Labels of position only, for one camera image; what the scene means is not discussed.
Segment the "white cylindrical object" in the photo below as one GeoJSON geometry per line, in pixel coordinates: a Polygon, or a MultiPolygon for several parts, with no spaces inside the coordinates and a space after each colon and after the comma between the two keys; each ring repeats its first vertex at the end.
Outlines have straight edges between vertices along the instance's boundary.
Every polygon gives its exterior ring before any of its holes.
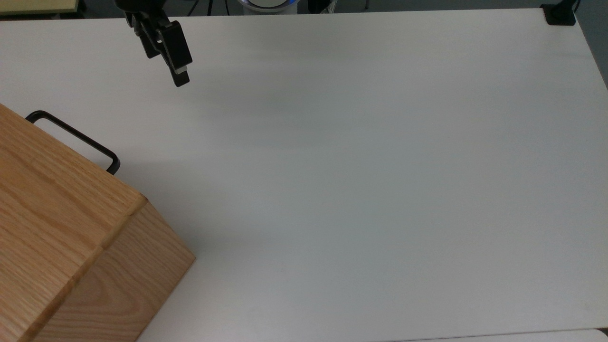
{"type": "Polygon", "coordinates": [[[243,5],[245,15],[263,14],[298,14],[298,2],[300,0],[238,0],[243,5]],[[259,4],[272,5],[279,2],[279,5],[272,7],[260,6],[259,4]]]}
{"type": "Polygon", "coordinates": [[[249,0],[249,2],[251,2],[252,4],[259,6],[259,7],[276,7],[278,5],[282,5],[284,2],[287,2],[285,0],[249,0]]]}

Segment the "wooden box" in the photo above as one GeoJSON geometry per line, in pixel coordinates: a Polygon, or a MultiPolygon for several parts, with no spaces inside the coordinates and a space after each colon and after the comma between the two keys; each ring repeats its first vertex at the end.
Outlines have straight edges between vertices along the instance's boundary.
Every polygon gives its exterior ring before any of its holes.
{"type": "Polygon", "coordinates": [[[194,261],[135,189],[0,105],[0,341],[134,341],[194,261]]]}

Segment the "floor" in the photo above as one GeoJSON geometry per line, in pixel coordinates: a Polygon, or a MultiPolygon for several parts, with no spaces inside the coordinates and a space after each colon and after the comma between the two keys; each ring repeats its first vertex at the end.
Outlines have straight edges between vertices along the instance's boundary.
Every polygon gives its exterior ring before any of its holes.
{"type": "MultiPolygon", "coordinates": [[[[209,1],[200,0],[192,15],[206,15],[209,1]]],[[[85,2],[87,18],[122,16],[121,11],[114,6],[113,0],[85,0],[85,2]]],[[[370,7],[367,10],[364,9],[365,0],[338,0],[336,13],[538,8],[546,2],[557,3],[558,0],[370,0],[370,7]]],[[[164,9],[168,16],[185,16],[194,3],[194,0],[167,0],[164,9]]],[[[243,14],[243,8],[237,0],[215,0],[212,15],[226,15],[226,7],[231,15],[243,14]]],[[[298,3],[298,12],[308,13],[306,0],[298,3]]],[[[576,16],[604,77],[604,82],[608,84],[608,0],[582,0],[576,16]]]]}

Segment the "wood grain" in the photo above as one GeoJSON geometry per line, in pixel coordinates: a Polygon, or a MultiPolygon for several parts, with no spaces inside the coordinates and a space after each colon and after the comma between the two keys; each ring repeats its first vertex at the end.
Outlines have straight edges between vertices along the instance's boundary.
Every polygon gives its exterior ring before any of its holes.
{"type": "Polygon", "coordinates": [[[0,341],[27,341],[147,200],[0,105],[0,341]]]}
{"type": "Polygon", "coordinates": [[[36,14],[76,12],[78,0],[2,0],[0,14],[36,14]]]}
{"type": "Polygon", "coordinates": [[[146,204],[102,253],[34,342],[130,342],[194,261],[146,204]]]}

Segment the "wooden drawer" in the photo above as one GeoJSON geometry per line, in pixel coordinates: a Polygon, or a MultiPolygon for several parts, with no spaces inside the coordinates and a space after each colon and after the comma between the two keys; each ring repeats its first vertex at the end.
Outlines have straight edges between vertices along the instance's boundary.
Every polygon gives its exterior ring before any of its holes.
{"type": "Polygon", "coordinates": [[[134,341],[194,259],[142,194],[0,105],[0,341],[134,341]]]}

